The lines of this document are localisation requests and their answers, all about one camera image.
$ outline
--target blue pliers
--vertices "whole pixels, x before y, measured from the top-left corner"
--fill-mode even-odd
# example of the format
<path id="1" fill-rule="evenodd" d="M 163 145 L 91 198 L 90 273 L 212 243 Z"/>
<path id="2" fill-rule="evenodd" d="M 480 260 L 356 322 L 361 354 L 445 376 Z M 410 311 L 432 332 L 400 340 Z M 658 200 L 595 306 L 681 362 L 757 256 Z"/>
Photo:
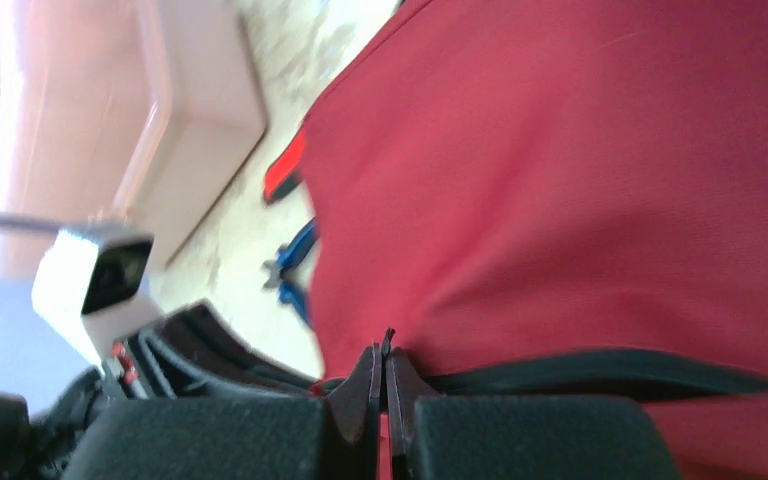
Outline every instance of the blue pliers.
<path id="1" fill-rule="evenodd" d="M 291 305 L 308 327 L 312 325 L 307 312 L 307 294 L 291 278 L 291 272 L 304 261 L 316 243 L 313 222 L 311 220 L 302 227 L 289 245 L 282 245 L 274 260 L 263 262 L 263 268 L 269 272 L 269 280 L 263 284 L 263 288 L 269 290 L 277 288 L 278 301 L 284 305 Z"/>

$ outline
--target red bag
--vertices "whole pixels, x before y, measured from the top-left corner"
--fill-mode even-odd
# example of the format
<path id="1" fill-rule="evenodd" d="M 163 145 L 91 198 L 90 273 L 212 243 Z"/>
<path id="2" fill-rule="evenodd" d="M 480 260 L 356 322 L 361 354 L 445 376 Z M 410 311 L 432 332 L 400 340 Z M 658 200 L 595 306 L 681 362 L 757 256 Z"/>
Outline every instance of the red bag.
<path id="1" fill-rule="evenodd" d="M 416 0 L 306 120 L 326 375 L 586 348 L 768 376 L 768 1 Z M 768 477 L 768 396 L 655 405 L 692 477 Z"/>

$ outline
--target cable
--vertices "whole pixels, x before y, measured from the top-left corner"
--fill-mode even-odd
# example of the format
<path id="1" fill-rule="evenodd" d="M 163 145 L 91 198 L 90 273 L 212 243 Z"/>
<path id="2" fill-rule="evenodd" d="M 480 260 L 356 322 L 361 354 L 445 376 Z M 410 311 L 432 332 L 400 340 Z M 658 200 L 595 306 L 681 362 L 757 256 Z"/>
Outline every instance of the cable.
<path id="1" fill-rule="evenodd" d="M 62 223 L 25 217 L 22 215 L 0 213 L 0 228 L 2 229 L 56 234 L 63 227 L 65 227 L 65 225 Z"/>

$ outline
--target white floor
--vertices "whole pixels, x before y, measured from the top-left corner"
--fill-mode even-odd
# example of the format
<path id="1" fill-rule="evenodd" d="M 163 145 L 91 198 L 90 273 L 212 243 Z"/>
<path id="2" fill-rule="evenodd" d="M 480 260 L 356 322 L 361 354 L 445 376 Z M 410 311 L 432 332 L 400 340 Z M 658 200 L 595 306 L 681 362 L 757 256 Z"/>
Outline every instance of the white floor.
<path id="1" fill-rule="evenodd" d="M 318 377 L 316 340 L 274 291 L 262 290 L 264 260 L 313 216 L 299 188 L 265 207 L 261 182 L 317 95 L 390 18 L 396 0 L 236 0 L 254 50 L 270 127 L 151 294 L 166 310 L 209 299 L 253 348 Z M 307 284 L 316 252 L 301 273 Z"/>

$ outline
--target black foam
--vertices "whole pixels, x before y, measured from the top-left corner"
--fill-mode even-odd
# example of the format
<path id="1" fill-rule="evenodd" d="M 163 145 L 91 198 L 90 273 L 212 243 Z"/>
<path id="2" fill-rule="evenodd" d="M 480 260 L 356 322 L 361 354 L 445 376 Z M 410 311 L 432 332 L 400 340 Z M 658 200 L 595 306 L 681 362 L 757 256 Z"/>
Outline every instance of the black foam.
<path id="1" fill-rule="evenodd" d="M 416 403 L 413 478 L 679 479 L 634 402 L 608 397 L 437 397 Z"/>
<path id="2" fill-rule="evenodd" d="M 319 399 L 133 400 L 90 427 L 63 480 L 322 478 Z"/>

